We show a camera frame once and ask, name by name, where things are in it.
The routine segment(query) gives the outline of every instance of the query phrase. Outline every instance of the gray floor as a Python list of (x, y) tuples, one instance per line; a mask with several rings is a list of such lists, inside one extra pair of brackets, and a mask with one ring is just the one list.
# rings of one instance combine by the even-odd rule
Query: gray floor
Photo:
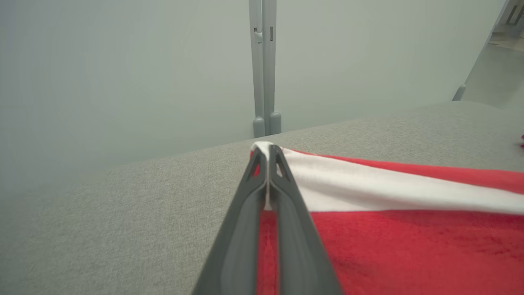
[(505, 47), (488, 43), (473, 67), (462, 100), (524, 114), (523, 40), (506, 40)]

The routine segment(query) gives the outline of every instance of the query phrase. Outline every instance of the background wall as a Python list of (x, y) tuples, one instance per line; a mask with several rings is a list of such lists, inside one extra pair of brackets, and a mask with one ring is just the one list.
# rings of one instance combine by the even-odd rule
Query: background wall
[(248, 1), (2, 0), (0, 191), (253, 137)]
[(277, 0), (282, 131), (451, 101), (505, 0)]

